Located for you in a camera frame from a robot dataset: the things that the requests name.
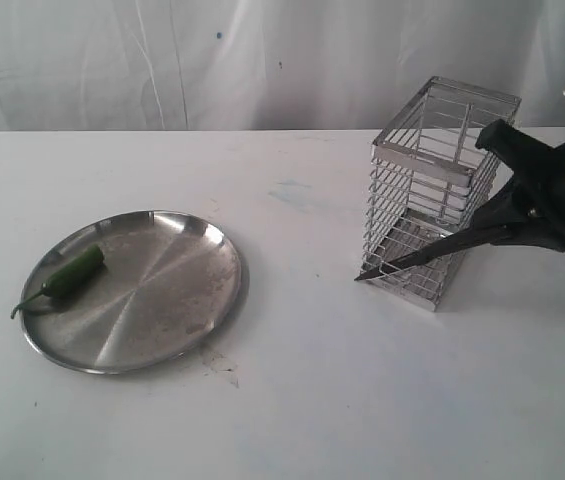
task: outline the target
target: metal wire basket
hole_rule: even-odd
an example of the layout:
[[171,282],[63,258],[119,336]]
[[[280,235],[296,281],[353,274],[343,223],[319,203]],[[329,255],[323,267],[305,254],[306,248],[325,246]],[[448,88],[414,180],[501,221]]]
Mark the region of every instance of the metal wire basket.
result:
[[[518,97],[441,77],[418,91],[373,141],[362,272],[467,226],[499,165],[475,140],[494,120],[512,122],[519,105]],[[434,311],[463,257],[391,270],[373,282]]]

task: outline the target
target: white table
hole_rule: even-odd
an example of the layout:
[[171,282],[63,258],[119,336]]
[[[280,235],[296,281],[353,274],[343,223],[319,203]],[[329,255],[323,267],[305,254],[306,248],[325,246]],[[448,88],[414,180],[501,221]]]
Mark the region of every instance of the white table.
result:
[[[0,479],[565,479],[565,255],[480,248],[437,314],[354,283],[375,133],[0,133]],[[248,260],[213,355],[103,377],[34,353],[8,314],[35,262],[154,208]]]

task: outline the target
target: chili pepper stem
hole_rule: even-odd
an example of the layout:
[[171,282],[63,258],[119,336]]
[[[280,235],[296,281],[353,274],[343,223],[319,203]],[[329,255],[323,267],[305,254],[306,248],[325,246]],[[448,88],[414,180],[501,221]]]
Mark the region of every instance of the chili pepper stem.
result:
[[38,293],[31,295],[29,298],[27,298],[26,300],[18,303],[15,308],[11,311],[11,319],[15,318],[15,314],[18,313],[18,310],[21,310],[22,307],[24,307],[27,303],[29,303],[32,300],[35,300],[36,298],[38,298],[39,296],[41,296],[44,293],[44,290],[40,290]]

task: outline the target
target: white curtain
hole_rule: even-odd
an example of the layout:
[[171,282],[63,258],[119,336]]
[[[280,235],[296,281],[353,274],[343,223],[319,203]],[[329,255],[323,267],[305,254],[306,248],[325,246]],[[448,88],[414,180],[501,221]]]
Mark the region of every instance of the white curtain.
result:
[[0,0],[0,130],[379,128],[431,75],[565,125],[565,0]]

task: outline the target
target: green chili pepper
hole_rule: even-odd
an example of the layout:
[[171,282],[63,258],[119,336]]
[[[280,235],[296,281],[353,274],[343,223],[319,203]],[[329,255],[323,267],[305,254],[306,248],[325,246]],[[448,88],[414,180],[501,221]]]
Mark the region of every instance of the green chili pepper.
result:
[[82,285],[104,263],[104,254],[100,247],[91,245],[79,257],[71,260],[60,270],[55,272],[42,284],[40,291],[31,295],[23,302],[16,305],[11,312],[11,318],[22,307],[32,300],[44,295],[49,298],[63,298]]

